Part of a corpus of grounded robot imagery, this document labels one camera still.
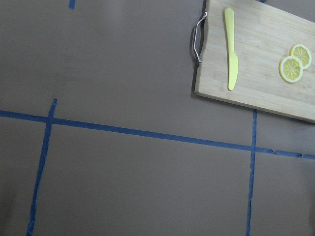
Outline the yellow plastic knife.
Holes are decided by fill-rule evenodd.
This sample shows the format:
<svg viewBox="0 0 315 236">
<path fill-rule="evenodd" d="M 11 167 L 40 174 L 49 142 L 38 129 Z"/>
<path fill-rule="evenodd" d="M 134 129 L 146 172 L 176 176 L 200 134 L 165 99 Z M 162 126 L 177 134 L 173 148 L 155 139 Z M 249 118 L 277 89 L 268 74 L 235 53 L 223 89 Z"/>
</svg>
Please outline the yellow plastic knife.
<svg viewBox="0 0 315 236">
<path fill-rule="evenodd" d="M 239 59 L 234 50 L 235 15 L 233 9 L 228 7 L 224 10 L 224 22 L 228 49 L 228 90 L 233 91 L 236 85 L 239 69 Z"/>
</svg>

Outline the wooden cutting board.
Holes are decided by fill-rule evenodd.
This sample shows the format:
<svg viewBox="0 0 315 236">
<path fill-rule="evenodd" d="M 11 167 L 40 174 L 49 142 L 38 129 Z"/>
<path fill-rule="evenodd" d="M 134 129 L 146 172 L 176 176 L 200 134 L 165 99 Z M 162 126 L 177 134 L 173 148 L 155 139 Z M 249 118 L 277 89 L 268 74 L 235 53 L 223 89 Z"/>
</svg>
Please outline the wooden cutting board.
<svg viewBox="0 0 315 236">
<path fill-rule="evenodd" d="M 228 90 L 224 10 L 235 15 L 234 50 L 239 59 L 235 88 Z M 279 64 L 296 44 L 315 51 L 313 22 L 256 0 L 209 0 L 196 95 L 278 115 L 315 120 L 315 67 L 296 83 L 281 78 Z"/>
</svg>

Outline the lemon slice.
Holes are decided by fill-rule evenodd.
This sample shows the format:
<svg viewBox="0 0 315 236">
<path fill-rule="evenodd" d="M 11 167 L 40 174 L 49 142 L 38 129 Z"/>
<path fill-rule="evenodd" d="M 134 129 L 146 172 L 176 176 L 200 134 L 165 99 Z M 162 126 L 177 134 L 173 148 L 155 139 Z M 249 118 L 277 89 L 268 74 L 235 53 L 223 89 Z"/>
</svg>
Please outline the lemon slice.
<svg viewBox="0 0 315 236">
<path fill-rule="evenodd" d="M 312 63 L 312 55 L 310 50 L 303 44 L 296 44 L 290 49 L 290 55 L 297 57 L 302 65 L 303 69 L 308 69 Z"/>
<path fill-rule="evenodd" d="M 279 63 L 279 73 L 283 80 L 288 83 L 296 83 L 303 76 L 303 65 L 295 56 L 287 56 Z"/>
</svg>

